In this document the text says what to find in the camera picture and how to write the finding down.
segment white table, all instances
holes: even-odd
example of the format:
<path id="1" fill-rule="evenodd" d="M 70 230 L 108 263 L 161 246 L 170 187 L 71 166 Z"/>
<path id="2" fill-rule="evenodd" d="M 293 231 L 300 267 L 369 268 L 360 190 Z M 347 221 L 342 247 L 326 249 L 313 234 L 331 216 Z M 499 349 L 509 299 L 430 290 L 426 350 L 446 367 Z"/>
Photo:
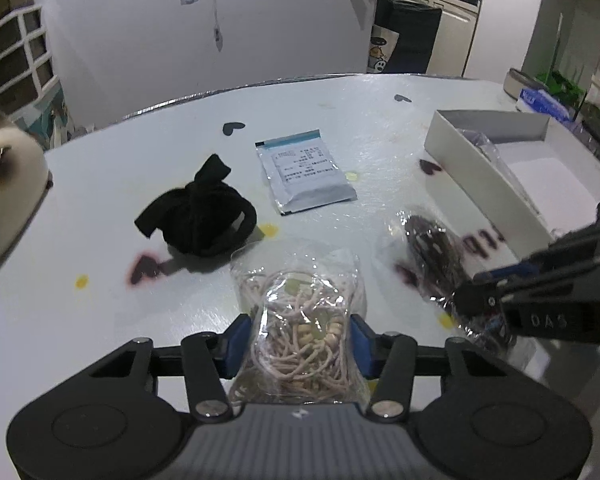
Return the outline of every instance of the white table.
<path id="1" fill-rule="evenodd" d="M 396 94 L 413 102 L 398 102 Z M 376 332 L 397 330 L 421 344 L 442 345 L 450 332 L 439 312 L 395 276 L 379 279 L 373 258 L 384 221 L 410 205 L 426 206 L 459 235 L 490 229 L 448 175 L 427 176 L 420 169 L 419 159 L 429 158 L 422 146 L 437 108 L 514 109 L 491 82 L 345 76 L 165 106 L 48 152 L 54 186 L 0 268 L 0 480 L 16 479 L 4 435 L 23 405 L 135 336 L 149 336 L 156 346 L 175 345 L 201 330 L 221 332 L 238 314 L 227 265 L 128 284 L 140 254 L 171 258 L 161 234 L 145 239 L 134 219 L 156 196 L 192 180 L 214 152 L 232 168 L 226 181 L 253 203 L 258 224 L 278 227 L 277 237 L 314 238 L 359 255 L 367 321 Z M 246 127 L 226 137 L 222 125 L 230 121 Z M 336 163 L 357 176 L 358 200 L 282 218 L 254 142 L 317 128 Z M 487 267 L 514 261 L 502 243 L 489 256 Z M 569 372 L 557 377 L 569 376 L 567 386 L 580 385 L 571 397 L 589 410 L 598 436 L 600 353 L 549 346 L 557 362 L 565 352 L 571 354 L 565 361 Z M 536 363 L 538 375 L 544 364 Z M 578 374 L 586 377 L 571 381 Z M 435 380 L 417 380 L 414 407 L 438 393 Z M 186 410 L 179 379 L 163 380 L 160 394 Z M 596 446 L 600 450 L 600 440 Z"/>

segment kitchen cabinet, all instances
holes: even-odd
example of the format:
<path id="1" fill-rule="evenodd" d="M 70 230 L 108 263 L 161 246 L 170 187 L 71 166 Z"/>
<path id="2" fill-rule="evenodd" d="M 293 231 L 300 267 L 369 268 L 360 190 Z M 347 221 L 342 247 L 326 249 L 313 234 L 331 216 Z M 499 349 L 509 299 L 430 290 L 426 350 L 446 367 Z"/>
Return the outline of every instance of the kitchen cabinet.
<path id="1" fill-rule="evenodd" d="M 477 17 L 460 7 L 439 0 L 432 0 L 432 6 L 442 8 L 442 17 L 427 74 L 461 76 L 474 36 Z"/>

